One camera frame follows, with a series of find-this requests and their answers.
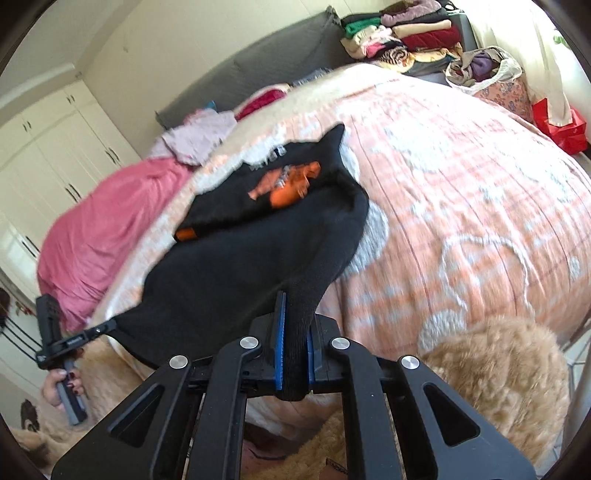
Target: hand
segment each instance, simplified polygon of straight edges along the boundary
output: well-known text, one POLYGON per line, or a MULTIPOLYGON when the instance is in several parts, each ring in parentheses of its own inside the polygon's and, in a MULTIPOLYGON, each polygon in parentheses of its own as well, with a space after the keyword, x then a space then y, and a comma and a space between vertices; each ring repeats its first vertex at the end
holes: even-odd
MULTIPOLYGON (((43 382, 43 386, 41 387, 41 395, 43 398, 45 398, 50 405, 61 411, 65 411, 65 408, 61 402, 60 394, 57 392, 56 384, 64 380, 67 375, 68 373, 65 370, 50 370, 43 382)), ((76 368, 72 369, 69 374, 69 386, 71 386, 76 395, 84 394, 80 372, 76 368)))

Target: green folded clothing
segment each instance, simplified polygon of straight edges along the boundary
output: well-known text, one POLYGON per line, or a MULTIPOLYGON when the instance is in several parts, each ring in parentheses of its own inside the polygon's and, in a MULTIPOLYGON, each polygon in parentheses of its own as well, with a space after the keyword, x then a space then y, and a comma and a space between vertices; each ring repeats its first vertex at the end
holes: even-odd
POLYGON ((366 20, 359 20, 358 22, 350 23, 349 25, 345 26, 345 37, 346 38, 353 38, 353 36, 362 31, 364 28, 370 25, 378 26, 380 24, 380 17, 377 18, 368 18, 366 20))

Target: metal screw cap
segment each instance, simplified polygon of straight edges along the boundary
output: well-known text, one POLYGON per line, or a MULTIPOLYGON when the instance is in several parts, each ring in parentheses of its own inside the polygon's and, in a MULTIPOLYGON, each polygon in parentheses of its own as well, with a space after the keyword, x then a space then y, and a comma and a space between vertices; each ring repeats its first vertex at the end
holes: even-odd
POLYGON ((351 346, 351 342, 343 337, 333 338, 330 344, 337 350, 347 350, 351 346))
POLYGON ((254 337, 244 337, 240 340, 240 346, 242 348, 246 348, 250 350, 251 348, 255 348, 258 345, 258 340, 254 337))
POLYGON ((187 357, 184 355, 175 355, 170 359, 170 362, 168 362, 168 364, 175 369, 185 368, 188 363, 189 360, 187 360, 187 357))
POLYGON ((400 363, 404 368, 408 368, 409 370, 414 370, 420 365, 418 358, 412 355, 403 356, 400 359, 400 363))

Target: gray handle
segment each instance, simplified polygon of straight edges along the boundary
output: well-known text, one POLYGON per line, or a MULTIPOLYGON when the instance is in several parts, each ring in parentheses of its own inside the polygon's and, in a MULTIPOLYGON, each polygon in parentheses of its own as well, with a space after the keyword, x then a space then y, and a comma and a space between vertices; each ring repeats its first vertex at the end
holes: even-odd
MULTIPOLYGON (((68 374, 74 368, 74 360, 71 358, 64 360, 64 369, 68 374)), ((66 415, 70 425, 78 425, 88 418, 86 412, 86 405, 78 395, 76 395, 70 387, 68 387, 69 378, 66 376, 65 380, 56 384, 57 392, 60 395, 60 400, 66 410, 66 415)))

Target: stacked clothes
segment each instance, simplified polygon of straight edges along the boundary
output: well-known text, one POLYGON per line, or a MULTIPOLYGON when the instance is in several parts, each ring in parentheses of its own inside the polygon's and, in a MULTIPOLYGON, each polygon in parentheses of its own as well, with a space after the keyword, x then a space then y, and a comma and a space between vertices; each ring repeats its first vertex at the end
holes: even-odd
POLYGON ((350 15, 342 19, 341 43, 352 58, 399 73, 442 72, 462 55, 461 33, 446 6, 445 0, 397 0, 381 12, 350 15))

